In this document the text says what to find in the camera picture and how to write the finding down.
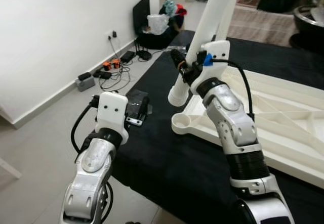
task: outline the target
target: tiled floor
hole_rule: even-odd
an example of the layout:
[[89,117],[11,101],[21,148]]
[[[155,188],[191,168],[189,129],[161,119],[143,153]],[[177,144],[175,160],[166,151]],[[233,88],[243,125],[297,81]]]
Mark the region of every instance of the tiled floor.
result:
[[[204,7],[200,3],[187,6],[186,29],[196,29]],[[131,65],[132,82],[119,92],[125,94],[159,56],[156,53],[148,62]],[[0,168],[0,223],[58,223],[65,189],[74,176],[76,153],[69,134],[91,96],[100,92],[98,85],[83,93],[74,89],[18,130],[0,120],[0,157],[23,174],[15,180]],[[80,124],[78,142],[93,129],[94,116],[92,111]],[[183,223],[115,179],[110,182],[115,200],[106,223]]]

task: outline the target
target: table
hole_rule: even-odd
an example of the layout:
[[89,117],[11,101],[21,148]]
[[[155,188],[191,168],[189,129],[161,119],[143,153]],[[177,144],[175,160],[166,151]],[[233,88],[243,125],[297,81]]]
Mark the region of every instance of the table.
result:
[[[183,31],[171,45],[185,46],[194,32]],[[230,39],[230,60],[255,71],[324,89],[324,57],[295,49]],[[192,135],[172,132],[171,117],[181,112],[167,96],[178,73],[163,53],[134,86],[149,93],[153,114],[131,128],[120,147],[113,176],[187,223],[224,223],[236,200],[222,149]],[[271,169],[297,224],[324,223],[324,190]]]

